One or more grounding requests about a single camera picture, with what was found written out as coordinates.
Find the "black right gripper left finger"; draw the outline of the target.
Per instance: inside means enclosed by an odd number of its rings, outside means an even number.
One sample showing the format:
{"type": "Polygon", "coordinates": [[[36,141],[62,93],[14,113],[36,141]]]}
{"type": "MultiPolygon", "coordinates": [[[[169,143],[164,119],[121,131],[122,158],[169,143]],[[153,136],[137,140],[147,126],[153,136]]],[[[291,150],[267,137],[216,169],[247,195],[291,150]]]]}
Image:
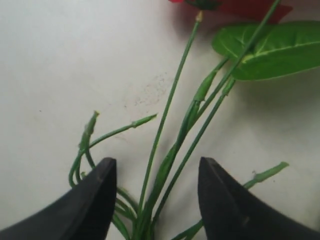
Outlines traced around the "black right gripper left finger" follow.
{"type": "Polygon", "coordinates": [[[78,185],[0,232],[2,240],[104,240],[115,210],[117,162],[104,158],[78,185]]]}

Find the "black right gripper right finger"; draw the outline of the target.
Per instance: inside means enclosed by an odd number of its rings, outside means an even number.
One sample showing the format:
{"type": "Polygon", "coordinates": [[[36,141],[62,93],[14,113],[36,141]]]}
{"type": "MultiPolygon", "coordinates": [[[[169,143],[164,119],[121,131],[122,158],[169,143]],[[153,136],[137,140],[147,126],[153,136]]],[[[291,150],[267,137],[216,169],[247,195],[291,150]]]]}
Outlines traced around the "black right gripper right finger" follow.
{"type": "Polygon", "coordinates": [[[213,158],[198,168],[198,204],[209,240],[318,240],[320,233],[268,206],[213,158]]]}

